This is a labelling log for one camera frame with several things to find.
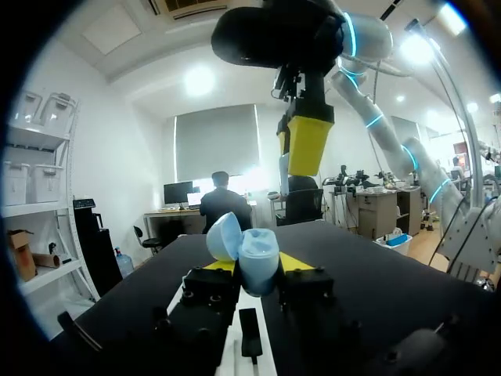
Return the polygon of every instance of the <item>blue plastic cup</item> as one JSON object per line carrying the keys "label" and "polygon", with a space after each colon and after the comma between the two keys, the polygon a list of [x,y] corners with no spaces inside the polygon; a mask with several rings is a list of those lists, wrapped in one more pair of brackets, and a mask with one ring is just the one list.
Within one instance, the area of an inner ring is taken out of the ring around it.
{"label": "blue plastic cup", "polygon": [[242,237],[242,230],[236,216],[232,212],[226,213],[207,233],[207,249],[218,261],[235,261],[238,259]]}
{"label": "blue plastic cup", "polygon": [[273,291],[276,270],[279,267],[279,245],[271,230],[252,229],[243,232],[239,251],[243,287],[254,296]]}

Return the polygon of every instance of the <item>water bottle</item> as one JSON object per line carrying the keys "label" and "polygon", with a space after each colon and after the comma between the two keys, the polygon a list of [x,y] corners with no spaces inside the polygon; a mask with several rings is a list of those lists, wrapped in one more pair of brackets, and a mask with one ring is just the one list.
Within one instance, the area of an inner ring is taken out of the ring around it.
{"label": "water bottle", "polygon": [[119,247],[115,248],[115,252],[117,253],[118,269],[120,269],[122,278],[125,278],[134,271],[134,266],[132,266],[132,258],[127,255],[122,255]]}

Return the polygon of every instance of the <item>cardboard box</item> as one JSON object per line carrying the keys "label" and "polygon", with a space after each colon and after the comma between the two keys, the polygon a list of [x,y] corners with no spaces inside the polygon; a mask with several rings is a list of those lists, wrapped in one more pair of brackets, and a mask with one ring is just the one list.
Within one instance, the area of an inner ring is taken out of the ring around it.
{"label": "cardboard box", "polygon": [[30,250],[30,239],[26,230],[14,230],[7,233],[9,246],[13,250],[17,271],[25,282],[37,275],[33,256]]}

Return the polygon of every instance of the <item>cabinet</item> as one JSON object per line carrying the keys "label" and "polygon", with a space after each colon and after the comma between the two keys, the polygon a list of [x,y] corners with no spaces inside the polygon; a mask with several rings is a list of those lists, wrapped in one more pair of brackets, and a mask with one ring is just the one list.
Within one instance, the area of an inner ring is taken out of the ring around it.
{"label": "cabinet", "polygon": [[411,237],[420,232],[423,205],[421,188],[397,193],[397,205],[400,216],[397,218],[397,227]]}
{"label": "cabinet", "polygon": [[393,232],[397,223],[396,193],[357,193],[359,234],[372,240]]}

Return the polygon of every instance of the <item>laptop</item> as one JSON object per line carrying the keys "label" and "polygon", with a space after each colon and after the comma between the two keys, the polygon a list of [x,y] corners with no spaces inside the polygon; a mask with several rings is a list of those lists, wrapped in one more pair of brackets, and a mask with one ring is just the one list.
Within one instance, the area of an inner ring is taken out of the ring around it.
{"label": "laptop", "polygon": [[203,193],[188,193],[188,208],[195,210],[200,209]]}

